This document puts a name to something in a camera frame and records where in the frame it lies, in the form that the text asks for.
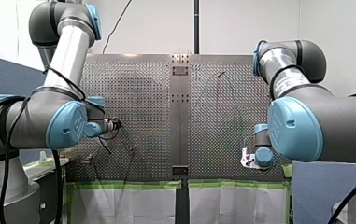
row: vertical metal rail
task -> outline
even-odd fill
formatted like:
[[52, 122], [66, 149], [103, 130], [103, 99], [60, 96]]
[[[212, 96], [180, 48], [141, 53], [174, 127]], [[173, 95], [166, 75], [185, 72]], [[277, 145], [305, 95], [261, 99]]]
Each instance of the vertical metal rail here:
[[194, 0], [194, 54], [200, 53], [200, 0]]

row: pegboard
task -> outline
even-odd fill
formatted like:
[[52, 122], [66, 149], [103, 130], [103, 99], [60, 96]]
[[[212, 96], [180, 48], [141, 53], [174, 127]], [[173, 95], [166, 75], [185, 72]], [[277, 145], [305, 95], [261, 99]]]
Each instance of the pegboard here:
[[282, 180], [281, 158], [263, 172], [243, 168], [253, 127], [266, 123], [268, 86], [252, 74], [251, 56], [193, 56], [189, 178]]
[[[111, 155], [93, 139], [77, 145], [75, 159], [68, 166], [69, 181], [172, 178], [169, 79], [166, 55], [87, 58], [82, 89], [87, 95], [105, 97], [106, 116], [119, 118], [123, 127], [115, 139], [107, 141]], [[90, 153], [94, 154], [94, 165], [82, 162]]]
[[[266, 84], [251, 74], [252, 57], [191, 55], [184, 65], [189, 74], [181, 77], [173, 75], [176, 59], [171, 59], [87, 58], [82, 89], [104, 96], [107, 117], [121, 119], [123, 128], [107, 141], [111, 155], [93, 139], [77, 145], [68, 181], [170, 180], [172, 166], [179, 162], [188, 165], [188, 178], [283, 179], [278, 156], [267, 172], [244, 169], [239, 162], [245, 139], [255, 124], [266, 122], [270, 103]], [[82, 162], [90, 153], [94, 165]]]

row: green tape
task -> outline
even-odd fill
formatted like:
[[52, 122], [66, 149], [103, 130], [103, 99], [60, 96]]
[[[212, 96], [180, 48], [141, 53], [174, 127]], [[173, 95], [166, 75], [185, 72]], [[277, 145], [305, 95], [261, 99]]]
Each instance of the green tape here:
[[293, 164], [283, 164], [282, 169], [286, 178], [292, 178]]
[[246, 180], [189, 180], [189, 188], [218, 188], [221, 186], [254, 188], [254, 189], [286, 189], [289, 182], [258, 182]]
[[120, 180], [67, 183], [72, 190], [77, 189], [180, 189], [180, 181], [123, 182]]

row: wall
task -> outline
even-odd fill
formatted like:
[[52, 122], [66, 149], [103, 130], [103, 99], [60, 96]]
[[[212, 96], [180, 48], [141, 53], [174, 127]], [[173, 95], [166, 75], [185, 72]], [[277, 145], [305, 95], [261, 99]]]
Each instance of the wall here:
[[335, 95], [356, 93], [356, 0], [301, 0], [300, 37], [324, 51], [324, 86]]
[[200, 16], [203, 54], [252, 54], [262, 39], [299, 37], [297, 0], [201, 0]]
[[[31, 11], [41, 2], [44, 0], [0, 0], [0, 58], [43, 69], [27, 25]], [[101, 53], [127, 0], [85, 2], [97, 6], [101, 15], [102, 40], [89, 50]], [[200, 50], [204, 54], [251, 54], [260, 39], [275, 41], [299, 36], [296, 0], [200, 3]], [[193, 0], [134, 0], [106, 50], [138, 54], [187, 52], [193, 52]]]

